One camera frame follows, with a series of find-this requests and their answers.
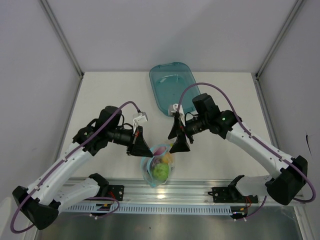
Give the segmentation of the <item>purple toy eggplant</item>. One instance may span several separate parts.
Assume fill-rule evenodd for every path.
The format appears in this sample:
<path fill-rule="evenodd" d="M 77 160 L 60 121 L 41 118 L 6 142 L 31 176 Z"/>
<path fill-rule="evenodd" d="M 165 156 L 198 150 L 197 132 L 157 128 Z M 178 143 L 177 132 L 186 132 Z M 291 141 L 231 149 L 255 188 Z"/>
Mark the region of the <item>purple toy eggplant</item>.
<path fill-rule="evenodd" d="M 153 164 L 157 165 L 157 164 L 161 164 L 161 163 L 166 163 L 165 160 L 165 153 L 167 151 L 167 148 L 165 146 L 160 146 L 155 153 L 153 154 L 154 158 L 153 158 Z"/>

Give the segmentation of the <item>light green toy cabbage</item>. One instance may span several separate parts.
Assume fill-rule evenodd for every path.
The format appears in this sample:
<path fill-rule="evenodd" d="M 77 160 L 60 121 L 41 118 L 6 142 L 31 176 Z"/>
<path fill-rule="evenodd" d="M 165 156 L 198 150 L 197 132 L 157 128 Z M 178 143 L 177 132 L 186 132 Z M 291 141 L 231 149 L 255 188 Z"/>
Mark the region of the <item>light green toy cabbage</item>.
<path fill-rule="evenodd" d="M 166 163 L 155 164 L 151 171 L 152 179 L 164 183 L 169 177 L 169 170 L 170 167 Z"/>

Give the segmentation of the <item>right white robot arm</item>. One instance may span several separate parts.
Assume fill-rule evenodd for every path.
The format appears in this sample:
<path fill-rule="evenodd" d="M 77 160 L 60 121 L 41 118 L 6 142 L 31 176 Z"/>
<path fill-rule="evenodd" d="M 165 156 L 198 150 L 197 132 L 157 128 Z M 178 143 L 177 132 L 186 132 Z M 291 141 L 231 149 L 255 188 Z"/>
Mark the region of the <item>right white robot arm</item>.
<path fill-rule="evenodd" d="M 220 111 L 212 97 L 206 93 L 193 98 L 197 114 L 189 120 L 173 104 L 168 114 L 174 118 L 168 139 L 175 139 L 170 153 L 190 151 L 193 136 L 210 131 L 235 144 L 268 172 L 265 176 L 237 176 L 228 185 L 228 196 L 239 202 L 247 196 L 270 196 L 277 203 L 287 206 L 306 184 L 308 162 L 302 156 L 292 157 L 268 144 L 246 128 L 231 110 Z"/>

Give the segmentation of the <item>yellow toy lemon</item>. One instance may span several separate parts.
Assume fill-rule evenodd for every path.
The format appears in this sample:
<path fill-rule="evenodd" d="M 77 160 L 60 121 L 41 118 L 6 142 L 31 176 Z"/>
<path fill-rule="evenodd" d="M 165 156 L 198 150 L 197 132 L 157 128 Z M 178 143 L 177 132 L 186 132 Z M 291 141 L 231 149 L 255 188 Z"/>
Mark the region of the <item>yellow toy lemon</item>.
<path fill-rule="evenodd" d="M 166 152 L 163 156 L 162 156 L 162 162 L 165 164 L 171 164 L 173 162 L 173 157 L 169 152 Z"/>

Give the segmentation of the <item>clear zip top bag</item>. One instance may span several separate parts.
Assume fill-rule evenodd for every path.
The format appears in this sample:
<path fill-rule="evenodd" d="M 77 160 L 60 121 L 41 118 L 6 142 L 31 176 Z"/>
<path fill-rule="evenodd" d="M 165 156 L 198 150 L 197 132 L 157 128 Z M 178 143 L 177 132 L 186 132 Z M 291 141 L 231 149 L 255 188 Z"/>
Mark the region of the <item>clear zip top bag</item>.
<path fill-rule="evenodd" d="M 143 179 L 151 188 L 163 185 L 170 179 L 175 169 L 175 156 L 170 153 L 172 140 L 150 148 L 153 157 L 142 157 L 140 169 Z"/>

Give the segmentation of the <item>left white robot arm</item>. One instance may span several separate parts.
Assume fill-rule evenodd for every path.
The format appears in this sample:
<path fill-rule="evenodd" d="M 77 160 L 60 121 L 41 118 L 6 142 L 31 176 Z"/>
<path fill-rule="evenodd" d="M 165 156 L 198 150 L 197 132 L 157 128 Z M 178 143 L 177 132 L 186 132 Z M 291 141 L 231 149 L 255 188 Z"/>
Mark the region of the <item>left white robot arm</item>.
<path fill-rule="evenodd" d="M 18 213 L 23 213 L 33 227 L 43 230 L 50 226 L 63 210 L 79 202 L 100 200 L 119 203 L 111 194 L 108 180 L 98 173 L 91 174 L 68 191 L 63 191 L 62 187 L 77 169 L 108 143 L 125 146 L 129 156 L 153 156 L 143 137 L 142 124 L 147 122 L 147 114 L 138 110 L 128 129 L 125 128 L 125 122 L 119 124 L 122 118 L 121 107 L 106 106 L 98 118 L 77 132 L 67 151 L 42 176 L 27 187 L 17 186 L 13 190 L 12 196 L 17 204 L 10 223 L 13 233 L 19 233 L 14 227 Z"/>

